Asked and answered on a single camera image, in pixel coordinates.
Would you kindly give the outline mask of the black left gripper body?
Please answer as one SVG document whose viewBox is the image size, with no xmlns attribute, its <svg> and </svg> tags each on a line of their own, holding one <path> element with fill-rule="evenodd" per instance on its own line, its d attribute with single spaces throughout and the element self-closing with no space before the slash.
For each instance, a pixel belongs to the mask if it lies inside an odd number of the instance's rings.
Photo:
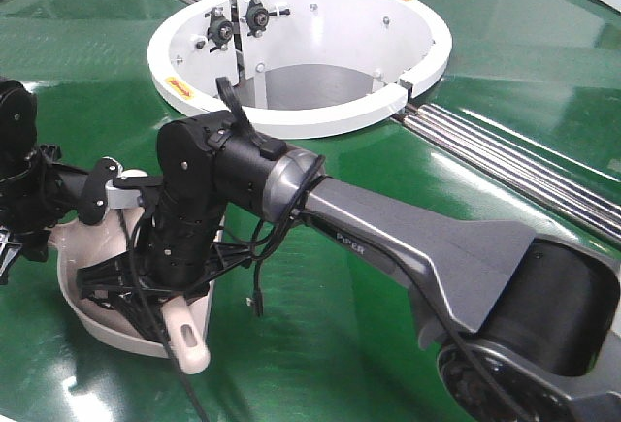
<svg viewBox="0 0 621 422">
<path fill-rule="evenodd" d="M 61 157 L 57 145 L 32 150 L 23 172 L 1 180 L 1 282 L 18 257 L 48 259 L 49 229 L 64 216 L 60 202 L 62 183 L 54 164 Z"/>
</svg>

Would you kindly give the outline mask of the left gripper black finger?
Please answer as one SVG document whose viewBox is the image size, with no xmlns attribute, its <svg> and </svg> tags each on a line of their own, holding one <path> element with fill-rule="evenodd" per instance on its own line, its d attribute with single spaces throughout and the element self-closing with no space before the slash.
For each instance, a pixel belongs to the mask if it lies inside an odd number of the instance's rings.
<svg viewBox="0 0 621 422">
<path fill-rule="evenodd" d="M 120 175 L 122 166 L 115 159 L 100 158 L 90 170 L 56 163 L 58 201 L 67 211 L 75 210 L 85 225 L 99 224 L 107 211 L 106 183 Z"/>
</svg>

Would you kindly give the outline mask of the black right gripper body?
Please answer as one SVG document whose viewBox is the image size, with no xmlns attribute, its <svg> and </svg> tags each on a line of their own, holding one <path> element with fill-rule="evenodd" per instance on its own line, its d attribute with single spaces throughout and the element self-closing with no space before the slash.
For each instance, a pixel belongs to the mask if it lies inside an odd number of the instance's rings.
<svg viewBox="0 0 621 422">
<path fill-rule="evenodd" d="M 134 283 L 130 261 L 140 263 L 143 254 L 123 252 L 99 264 L 77 269 L 76 284 L 82 299 L 88 299 L 102 308 L 119 312 L 138 334 L 156 343 L 158 332 L 164 330 L 161 307 L 165 301 L 182 295 L 186 300 L 196 300 L 210 292 L 210 282 L 233 268 L 250 265 L 250 250 L 244 244 L 215 242 L 207 257 L 206 270 L 199 279 L 182 288 L 160 285 L 139 274 L 140 282 Z"/>
</svg>

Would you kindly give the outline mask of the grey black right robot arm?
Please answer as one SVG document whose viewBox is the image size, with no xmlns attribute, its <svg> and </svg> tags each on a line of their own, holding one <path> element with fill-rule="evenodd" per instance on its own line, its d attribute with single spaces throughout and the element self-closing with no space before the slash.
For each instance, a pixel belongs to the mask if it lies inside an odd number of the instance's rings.
<svg viewBox="0 0 621 422">
<path fill-rule="evenodd" d="M 620 417 L 620 265 L 517 221 L 462 221 L 325 175 L 320 156 L 242 110 L 176 120 L 159 179 L 121 179 L 145 213 L 125 253 L 78 270 L 80 294 L 145 338 L 176 297 L 260 264 L 304 224 L 407 289 L 421 346 L 441 345 L 452 397 L 479 421 Z"/>
</svg>

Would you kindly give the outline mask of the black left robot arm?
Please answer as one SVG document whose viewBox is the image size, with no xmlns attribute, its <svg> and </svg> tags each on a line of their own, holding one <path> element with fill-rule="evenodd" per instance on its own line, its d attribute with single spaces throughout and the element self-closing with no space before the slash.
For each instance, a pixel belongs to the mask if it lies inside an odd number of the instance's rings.
<svg viewBox="0 0 621 422">
<path fill-rule="evenodd" d="M 121 166 L 110 157 L 91 170 L 61 161 L 58 145 L 37 142 L 37 99 L 21 82 L 1 80 L 1 283 L 18 257 L 48 259 L 51 229 L 69 212 L 95 225 L 108 207 L 106 183 Z"/>
</svg>

